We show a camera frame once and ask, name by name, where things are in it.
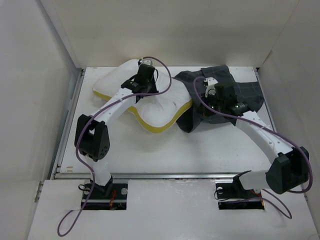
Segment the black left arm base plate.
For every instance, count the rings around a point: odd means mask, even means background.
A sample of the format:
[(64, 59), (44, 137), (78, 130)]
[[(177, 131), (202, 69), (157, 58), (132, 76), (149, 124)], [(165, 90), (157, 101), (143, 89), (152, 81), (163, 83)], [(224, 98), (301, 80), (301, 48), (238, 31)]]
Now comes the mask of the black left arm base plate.
[(88, 211), (122, 211), (127, 209), (128, 182), (113, 182), (106, 187), (95, 185), (84, 205)]

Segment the dark grey checked pillowcase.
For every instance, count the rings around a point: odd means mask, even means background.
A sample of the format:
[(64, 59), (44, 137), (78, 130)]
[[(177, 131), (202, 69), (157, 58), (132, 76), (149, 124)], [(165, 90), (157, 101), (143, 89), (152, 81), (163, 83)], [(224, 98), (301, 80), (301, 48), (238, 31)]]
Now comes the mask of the dark grey checked pillowcase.
[(192, 99), (192, 106), (176, 121), (179, 128), (191, 133), (201, 122), (209, 124), (236, 123), (234, 118), (224, 117), (207, 109), (241, 117), (245, 111), (258, 112), (264, 104), (260, 84), (236, 82), (226, 65), (201, 68), (198, 71), (181, 71), (174, 79), (182, 82)]

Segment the white pillow with yellow edge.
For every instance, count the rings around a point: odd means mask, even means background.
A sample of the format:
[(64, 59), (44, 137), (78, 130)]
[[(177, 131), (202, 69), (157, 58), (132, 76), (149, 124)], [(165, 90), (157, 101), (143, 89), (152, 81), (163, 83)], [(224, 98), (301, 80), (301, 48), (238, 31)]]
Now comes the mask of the white pillow with yellow edge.
[[(131, 59), (98, 79), (93, 93), (103, 100), (110, 100), (121, 84), (138, 72), (138, 60)], [(156, 96), (147, 96), (128, 108), (140, 125), (151, 133), (162, 133), (192, 106), (192, 98), (185, 85), (172, 79), (169, 90)]]

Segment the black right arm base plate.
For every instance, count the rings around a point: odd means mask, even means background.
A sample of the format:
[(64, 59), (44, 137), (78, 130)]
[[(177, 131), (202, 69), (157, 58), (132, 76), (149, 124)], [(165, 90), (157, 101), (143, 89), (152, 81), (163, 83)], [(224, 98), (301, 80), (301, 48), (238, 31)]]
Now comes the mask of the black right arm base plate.
[(260, 193), (246, 190), (231, 181), (216, 181), (214, 197), (219, 210), (264, 210), (265, 206)]

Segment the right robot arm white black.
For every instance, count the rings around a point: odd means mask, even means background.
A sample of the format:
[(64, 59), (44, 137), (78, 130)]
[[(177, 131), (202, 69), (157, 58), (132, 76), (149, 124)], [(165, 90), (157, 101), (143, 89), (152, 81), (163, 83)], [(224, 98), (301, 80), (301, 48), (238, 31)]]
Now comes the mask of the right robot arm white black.
[(231, 84), (216, 83), (207, 87), (196, 98), (206, 114), (220, 116), (245, 133), (264, 153), (269, 161), (267, 170), (246, 170), (233, 178), (231, 190), (243, 197), (253, 189), (271, 189), (277, 194), (294, 192), (294, 188), (307, 183), (300, 193), (313, 184), (309, 153), (287, 137), (268, 127), (258, 116), (255, 105), (240, 99)]

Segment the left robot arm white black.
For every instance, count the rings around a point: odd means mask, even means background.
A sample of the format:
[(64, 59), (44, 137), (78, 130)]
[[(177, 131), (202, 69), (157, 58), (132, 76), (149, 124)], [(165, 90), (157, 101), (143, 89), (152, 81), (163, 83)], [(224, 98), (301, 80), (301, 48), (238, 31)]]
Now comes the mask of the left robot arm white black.
[(130, 107), (144, 97), (156, 96), (158, 71), (155, 67), (139, 63), (135, 73), (130, 74), (119, 90), (101, 108), (90, 115), (78, 117), (74, 138), (77, 160), (86, 166), (91, 174), (90, 191), (101, 198), (112, 193), (113, 177), (101, 161), (110, 150), (109, 128)]

